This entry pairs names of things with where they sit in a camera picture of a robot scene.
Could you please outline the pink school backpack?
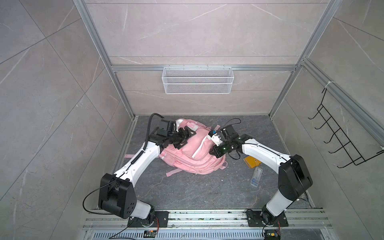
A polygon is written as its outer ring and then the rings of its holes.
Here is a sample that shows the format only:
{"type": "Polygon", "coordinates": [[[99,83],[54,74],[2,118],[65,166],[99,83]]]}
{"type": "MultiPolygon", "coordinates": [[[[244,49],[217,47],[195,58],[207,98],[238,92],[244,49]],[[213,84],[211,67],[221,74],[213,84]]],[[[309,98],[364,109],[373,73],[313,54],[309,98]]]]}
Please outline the pink school backpack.
{"type": "MultiPolygon", "coordinates": [[[[196,135],[188,139],[188,143],[181,149],[174,148],[173,145],[169,145],[165,148],[157,157],[165,162],[167,165],[174,167],[175,170],[167,173],[167,176],[171,176],[178,172],[187,172],[197,175],[207,175],[217,170],[223,170],[228,166],[226,157],[216,158],[209,154],[210,149],[215,145],[210,139],[208,139],[208,133],[211,130],[218,130],[220,127],[216,126],[214,129],[205,126],[190,119],[178,119],[175,121],[177,129],[188,126],[189,128],[197,128],[196,135]]],[[[146,132],[152,133],[151,122],[148,122],[148,128],[146,132]]]]}

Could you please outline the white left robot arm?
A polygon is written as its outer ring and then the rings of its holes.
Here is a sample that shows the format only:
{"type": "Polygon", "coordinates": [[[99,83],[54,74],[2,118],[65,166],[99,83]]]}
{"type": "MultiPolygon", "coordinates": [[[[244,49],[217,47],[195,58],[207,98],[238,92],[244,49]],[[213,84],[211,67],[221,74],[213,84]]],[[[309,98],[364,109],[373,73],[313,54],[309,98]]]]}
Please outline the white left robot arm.
{"type": "Polygon", "coordinates": [[[99,208],[122,219],[133,217],[143,220],[145,225],[152,224],[155,220],[154,207],[137,199],[135,185],[145,169],[166,147],[173,145],[177,149],[182,148],[196,131],[197,128],[164,127],[147,133],[142,148],[127,164],[114,174],[102,177],[99,208]]]}

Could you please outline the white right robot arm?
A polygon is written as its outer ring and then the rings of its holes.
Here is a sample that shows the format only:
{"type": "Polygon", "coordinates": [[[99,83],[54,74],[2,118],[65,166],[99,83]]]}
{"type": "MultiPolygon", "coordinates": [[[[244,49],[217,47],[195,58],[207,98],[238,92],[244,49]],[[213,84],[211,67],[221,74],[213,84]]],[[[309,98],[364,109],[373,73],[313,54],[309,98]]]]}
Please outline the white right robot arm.
{"type": "Polygon", "coordinates": [[[279,153],[248,135],[229,137],[213,131],[209,138],[215,144],[210,150],[211,155],[219,158],[237,151],[255,158],[278,174],[278,190],[262,208],[261,217],[266,225],[275,224],[277,218],[313,185],[307,165],[299,155],[279,153]]]}

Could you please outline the clear plastic eraser box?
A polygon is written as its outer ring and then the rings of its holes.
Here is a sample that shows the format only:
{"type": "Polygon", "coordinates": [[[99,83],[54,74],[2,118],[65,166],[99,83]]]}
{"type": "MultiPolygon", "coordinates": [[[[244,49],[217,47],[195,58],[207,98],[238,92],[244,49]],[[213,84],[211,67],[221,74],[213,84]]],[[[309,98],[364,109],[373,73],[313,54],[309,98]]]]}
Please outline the clear plastic eraser box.
{"type": "Polygon", "coordinates": [[[256,167],[254,170],[254,174],[251,178],[251,186],[253,186],[255,188],[257,188],[259,186],[262,174],[263,174],[263,169],[256,167]]]}

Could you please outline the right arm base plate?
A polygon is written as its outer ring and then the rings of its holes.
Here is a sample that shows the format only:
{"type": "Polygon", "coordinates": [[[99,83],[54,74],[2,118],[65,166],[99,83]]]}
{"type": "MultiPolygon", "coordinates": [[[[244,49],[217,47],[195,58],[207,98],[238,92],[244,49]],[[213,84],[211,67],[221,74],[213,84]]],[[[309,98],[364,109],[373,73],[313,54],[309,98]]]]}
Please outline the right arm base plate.
{"type": "Polygon", "coordinates": [[[251,210],[245,211],[246,220],[249,227],[288,227],[288,220],[285,212],[280,213],[278,216],[273,216],[267,210],[251,210]]]}

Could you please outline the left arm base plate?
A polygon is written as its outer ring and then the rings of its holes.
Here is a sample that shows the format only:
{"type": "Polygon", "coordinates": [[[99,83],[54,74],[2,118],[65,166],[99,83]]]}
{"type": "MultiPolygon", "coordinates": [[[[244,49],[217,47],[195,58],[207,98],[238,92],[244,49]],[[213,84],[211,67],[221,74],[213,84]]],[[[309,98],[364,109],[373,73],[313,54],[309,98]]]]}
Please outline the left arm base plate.
{"type": "Polygon", "coordinates": [[[146,219],[130,218],[128,222],[129,228],[165,228],[168,226],[170,212],[155,211],[151,212],[146,219]]]}

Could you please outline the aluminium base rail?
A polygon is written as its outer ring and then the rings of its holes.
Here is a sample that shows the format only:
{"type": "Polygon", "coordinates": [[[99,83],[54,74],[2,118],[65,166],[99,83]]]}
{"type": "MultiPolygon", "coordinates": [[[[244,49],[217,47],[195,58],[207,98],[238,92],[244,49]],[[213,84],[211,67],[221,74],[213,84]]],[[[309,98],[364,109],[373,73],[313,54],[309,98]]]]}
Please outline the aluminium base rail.
{"type": "Polygon", "coordinates": [[[271,224],[252,209],[160,210],[156,219],[162,230],[173,229],[332,229],[322,209],[288,209],[271,224]]]}

